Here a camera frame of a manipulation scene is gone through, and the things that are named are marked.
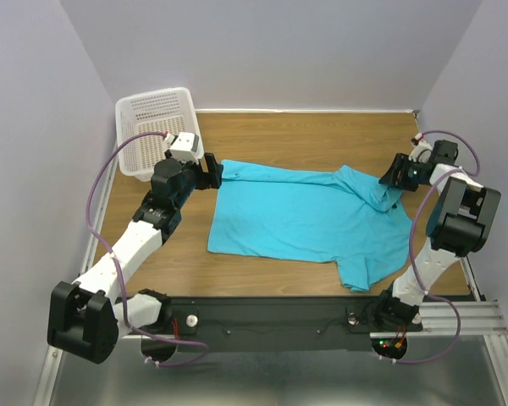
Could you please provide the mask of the white plastic perforated basket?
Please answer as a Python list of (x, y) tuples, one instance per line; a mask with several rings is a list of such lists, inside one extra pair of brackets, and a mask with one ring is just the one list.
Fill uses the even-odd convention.
[[(119, 99), (115, 104), (117, 144), (143, 133), (181, 132), (200, 135), (191, 93), (185, 87), (150, 91)], [(147, 182), (153, 166), (164, 159), (168, 141), (151, 135), (130, 142), (119, 154), (119, 169), (128, 177)]]

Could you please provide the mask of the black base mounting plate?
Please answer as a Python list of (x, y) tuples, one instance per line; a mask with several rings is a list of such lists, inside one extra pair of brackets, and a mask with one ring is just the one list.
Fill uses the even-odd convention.
[(371, 334), (419, 332), (419, 309), (379, 297), (174, 297), (145, 332), (205, 343), (213, 352), (368, 351)]

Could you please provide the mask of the aluminium frame rail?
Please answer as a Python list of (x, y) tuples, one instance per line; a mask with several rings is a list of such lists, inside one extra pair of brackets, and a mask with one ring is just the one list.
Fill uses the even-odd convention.
[[(106, 158), (102, 168), (91, 186), (91, 191), (86, 202), (85, 221), (90, 224), (88, 228), (89, 237), (84, 253), (84, 259), (81, 264), (80, 274), (84, 274), (92, 266), (95, 258), (97, 246), (100, 243), (98, 236), (101, 233), (104, 222), (108, 201), (111, 195), (113, 179), (118, 165), (116, 150), (119, 143), (112, 142), (112, 152), (109, 158)], [(64, 351), (61, 348), (49, 345), (44, 360), (41, 376), (39, 378), (36, 395), (33, 405), (50, 405), (52, 403), (53, 390), (58, 378), (61, 361), (64, 357)]]

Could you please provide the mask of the turquoise t shirt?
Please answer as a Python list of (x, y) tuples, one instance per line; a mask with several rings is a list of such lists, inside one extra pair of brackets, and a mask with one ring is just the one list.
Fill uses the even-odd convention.
[(209, 252), (333, 262), (352, 292), (368, 291), (406, 264), (411, 219), (399, 189), (348, 166), (319, 172), (223, 165)]

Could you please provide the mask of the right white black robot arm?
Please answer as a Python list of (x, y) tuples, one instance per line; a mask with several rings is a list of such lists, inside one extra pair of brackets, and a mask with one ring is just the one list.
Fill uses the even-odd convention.
[(498, 190), (481, 185), (456, 165), (455, 142), (430, 144), (419, 133), (411, 144), (411, 153), (397, 154), (379, 182), (407, 191), (429, 185), (439, 198), (428, 219), (422, 249), (415, 255), (413, 238), (409, 238), (410, 266), (378, 298), (373, 319), (381, 328), (420, 322), (419, 307), (433, 284), (450, 266), (484, 247), (501, 199)]

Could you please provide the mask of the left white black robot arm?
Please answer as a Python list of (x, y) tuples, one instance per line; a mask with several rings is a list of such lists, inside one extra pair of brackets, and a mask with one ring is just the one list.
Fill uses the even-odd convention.
[(203, 164), (172, 157), (158, 162), (150, 189), (122, 236), (87, 272), (51, 293), (49, 345), (101, 364), (130, 332), (150, 338), (177, 333), (170, 298), (150, 289), (128, 297), (125, 284), (171, 237), (194, 190), (218, 189), (224, 167), (212, 153)]

